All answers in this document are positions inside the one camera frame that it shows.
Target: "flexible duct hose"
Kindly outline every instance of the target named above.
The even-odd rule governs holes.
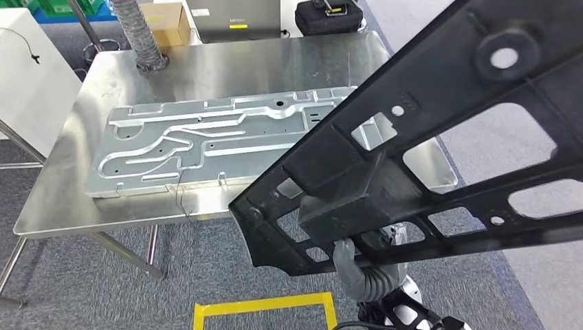
[[[110,0],[124,34],[135,52],[136,65],[142,71],[156,71],[166,67],[168,59],[162,56],[152,31],[136,0]]]
[[[334,242],[334,266],[346,293],[366,303],[379,300],[401,285],[398,265],[360,268],[354,261],[355,247],[351,239]]]

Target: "rectangular cutout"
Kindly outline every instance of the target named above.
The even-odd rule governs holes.
[[[417,227],[417,225],[415,225],[414,223],[405,221],[396,223],[396,225],[405,226],[405,229],[407,231],[407,241],[405,242],[405,244],[425,241],[425,235],[423,234],[421,229],[419,229],[419,227]]]
[[[389,141],[397,134],[393,123],[382,112],[370,117],[351,133],[352,138],[368,151]]]
[[[465,182],[479,182],[551,159],[556,143],[516,103],[500,103],[441,134]]]
[[[467,208],[452,208],[431,214],[428,218],[442,235],[446,237],[486,229],[482,221],[474,217]]]
[[[458,184],[456,173],[435,138],[407,150],[403,162],[434,193],[447,193]]]
[[[277,191],[289,199],[295,198],[304,192],[291,177],[288,177],[284,182],[280,183],[277,186]]]
[[[508,197],[508,203],[515,212],[532,219],[581,212],[583,182],[564,179],[519,190]]]
[[[298,224],[300,210],[294,210],[277,219],[277,225],[283,232],[295,242],[303,242],[309,239],[308,234]]]
[[[306,253],[310,258],[312,258],[312,260],[317,263],[330,260],[328,254],[326,254],[326,252],[324,252],[324,250],[320,249],[319,247],[311,247],[306,250]]]

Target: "black plastic frame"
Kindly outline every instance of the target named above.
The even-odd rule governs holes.
[[[333,242],[351,237],[357,261],[400,263],[583,239],[583,213],[534,220],[515,212],[512,193],[560,179],[583,180],[583,3],[578,0],[458,0],[377,70],[320,124],[231,204],[255,266],[290,275],[334,270],[305,250],[329,256]],[[492,67],[494,50],[509,47],[518,62]],[[547,162],[439,195],[403,163],[403,154],[454,125],[503,102],[522,105],[556,143]],[[399,105],[405,114],[395,116]],[[398,135],[372,151],[351,132],[382,112]],[[286,180],[304,194],[288,199]],[[467,208],[486,230],[444,236],[428,216]],[[300,208],[311,239],[295,242],[277,219]],[[503,225],[494,225],[501,217]],[[387,250],[360,234],[409,221],[425,240]]]

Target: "laptop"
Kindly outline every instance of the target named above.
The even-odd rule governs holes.
[[[186,0],[203,43],[280,38],[280,0]]]

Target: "black bag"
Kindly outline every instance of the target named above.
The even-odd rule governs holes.
[[[358,31],[362,10],[352,1],[344,6],[340,14],[328,16],[325,10],[314,7],[311,1],[300,2],[296,8],[296,25],[305,36]]]

